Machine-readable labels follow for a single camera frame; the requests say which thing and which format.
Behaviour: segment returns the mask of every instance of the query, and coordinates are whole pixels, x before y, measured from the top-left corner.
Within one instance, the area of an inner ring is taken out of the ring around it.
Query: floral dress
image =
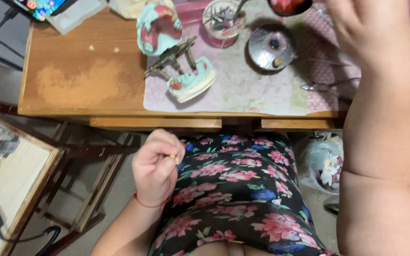
[[[186,148],[149,256],[186,256],[209,242],[275,255],[333,255],[298,189],[288,140],[277,133],[197,136]]]

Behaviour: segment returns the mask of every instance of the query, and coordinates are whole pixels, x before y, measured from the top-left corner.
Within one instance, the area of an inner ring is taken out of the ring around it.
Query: hand
[[[410,61],[408,0],[327,0],[340,47],[362,69]]]
[[[137,198],[145,206],[158,206],[175,188],[178,165],[185,156],[179,139],[163,129],[152,132],[132,160]]]

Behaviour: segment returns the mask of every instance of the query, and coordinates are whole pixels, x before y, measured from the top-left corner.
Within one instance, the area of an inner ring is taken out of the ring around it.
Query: upper arm
[[[346,255],[410,255],[410,186],[344,171],[338,246]]]

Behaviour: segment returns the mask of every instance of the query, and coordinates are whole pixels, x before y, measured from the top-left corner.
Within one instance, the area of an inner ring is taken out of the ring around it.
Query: person
[[[343,131],[339,252],[410,255],[408,0],[327,7],[340,47],[362,69]],[[334,254],[315,233],[282,135],[180,140],[157,130],[132,166],[136,194],[94,256]]]

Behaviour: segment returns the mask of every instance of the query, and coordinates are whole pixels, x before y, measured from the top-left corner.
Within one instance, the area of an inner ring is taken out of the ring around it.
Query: red string bracelet
[[[141,205],[141,206],[143,206],[143,207],[146,207],[146,208],[157,208],[157,207],[160,207],[161,209],[162,209],[162,207],[165,205],[165,204],[167,204],[167,202],[168,202],[168,198],[166,199],[166,200],[164,200],[160,205],[158,205],[158,206],[147,206],[147,205],[144,205],[144,204],[142,204],[142,202],[140,202],[140,200],[137,198],[137,190],[134,192],[134,198],[135,198],[135,200],[137,200],[137,202],[139,202],[139,204]]]

